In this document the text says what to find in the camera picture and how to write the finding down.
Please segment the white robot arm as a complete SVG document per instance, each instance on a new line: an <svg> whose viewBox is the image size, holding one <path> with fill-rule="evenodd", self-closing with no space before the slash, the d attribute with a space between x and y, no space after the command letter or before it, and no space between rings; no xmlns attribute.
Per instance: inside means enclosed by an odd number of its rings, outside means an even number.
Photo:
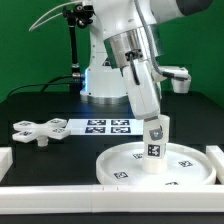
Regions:
<svg viewBox="0 0 224 224"><path fill-rule="evenodd" d="M134 116L144 122L145 142L165 142L169 119L160 115L160 82L166 78L185 93L191 76L184 68L161 67L157 26L205 11L213 0L90 0L93 11L91 59L82 98L114 103L128 98Z"/></svg>

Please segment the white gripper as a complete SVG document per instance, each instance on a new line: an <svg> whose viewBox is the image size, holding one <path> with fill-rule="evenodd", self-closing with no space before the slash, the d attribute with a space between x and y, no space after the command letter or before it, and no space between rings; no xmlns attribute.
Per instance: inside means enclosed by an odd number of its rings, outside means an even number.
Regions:
<svg viewBox="0 0 224 224"><path fill-rule="evenodd" d="M147 61L134 60L123 68L123 77L134 117L143 122L143 140L157 141L163 137L160 99Z"/></svg>

